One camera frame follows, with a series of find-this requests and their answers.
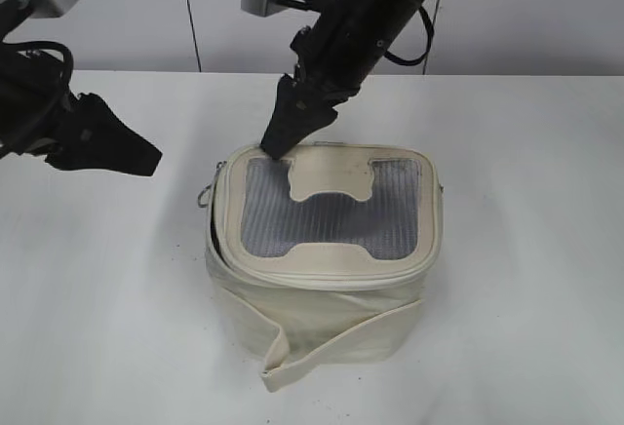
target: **cream bag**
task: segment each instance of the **cream bag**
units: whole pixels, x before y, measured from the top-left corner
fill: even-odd
[[[236,152],[204,196],[207,263],[269,391],[319,364],[383,360],[418,319],[442,239],[442,188],[415,152],[300,145]]]

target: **cream fabric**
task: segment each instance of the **cream fabric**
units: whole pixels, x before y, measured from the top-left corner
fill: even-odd
[[[357,157],[357,148],[353,148],[351,158]],[[393,150],[383,149],[383,153],[392,156]],[[239,342],[263,358],[261,378],[267,389],[277,391],[320,364],[374,362],[392,355],[416,323],[424,277],[440,250],[442,199],[433,166],[425,164],[432,171],[431,189],[420,193],[418,203],[423,211],[419,216],[431,215],[426,226],[418,222],[418,244],[430,242],[431,248],[421,253],[421,259],[411,260],[411,272],[403,270],[396,277],[396,273],[381,268],[371,277],[370,272],[359,273],[359,267],[354,266],[346,274],[340,272],[342,280],[330,278],[328,282],[325,274],[331,273],[332,267],[326,263],[323,277],[315,280],[307,274],[302,283],[295,277],[297,267],[284,277],[258,277],[257,269],[240,263],[244,258],[232,254],[230,260],[224,257],[223,235],[227,232],[219,232],[218,227],[231,223],[227,220],[231,218],[228,196],[240,191],[228,187],[228,171],[234,165],[221,170],[209,196],[207,264],[220,305]]]

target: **robotic arm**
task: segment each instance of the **robotic arm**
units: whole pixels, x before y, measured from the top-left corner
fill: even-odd
[[[418,11],[431,37],[433,25],[422,10],[425,0],[242,0],[242,9],[261,17],[293,8],[319,12],[313,27],[294,36],[291,48],[298,56],[294,76],[278,84],[273,116],[262,139],[262,149],[279,159],[308,135],[330,125],[334,107],[356,95],[362,82],[386,56],[392,42]]]
[[[77,1],[0,0],[0,159],[27,153],[45,156],[64,171],[152,175],[160,151],[128,129],[99,96],[69,90],[73,59],[64,45],[4,42],[28,18],[61,17]]]

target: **bag lid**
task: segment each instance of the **bag lid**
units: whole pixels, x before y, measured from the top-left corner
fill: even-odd
[[[227,264],[262,281],[374,289],[434,262],[439,193],[432,163],[405,149],[299,145],[273,161],[251,147],[219,174],[215,230]]]

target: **black cable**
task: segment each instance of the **black cable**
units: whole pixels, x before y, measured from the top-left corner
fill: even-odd
[[[12,152],[13,146],[23,140],[44,117],[59,103],[69,89],[69,81],[74,70],[74,57],[67,47],[58,42],[37,41],[23,43],[3,43],[5,47],[13,48],[16,52],[26,52],[30,50],[49,50],[62,55],[62,70],[58,79],[58,86],[54,95],[50,98],[46,106],[42,108],[36,115],[33,115],[28,122],[23,125],[19,131],[18,137],[12,143],[3,144],[0,147],[0,160],[5,158]]]
[[[309,4],[297,0],[275,0],[275,4],[299,11],[312,11]]]
[[[427,13],[427,10],[425,8],[423,8],[422,6],[418,8],[418,13],[420,14],[420,17],[422,18],[422,22],[425,25],[425,30],[427,31],[427,48],[425,50],[425,53],[421,57],[416,58],[416,59],[403,59],[403,58],[397,57],[396,55],[390,52],[386,52],[384,56],[389,61],[399,64],[400,66],[418,66],[419,64],[421,64],[423,61],[427,59],[429,52],[431,52],[431,47],[433,45],[433,37],[436,34],[436,29],[433,25],[433,22],[431,21],[431,18],[429,17],[429,13]]]

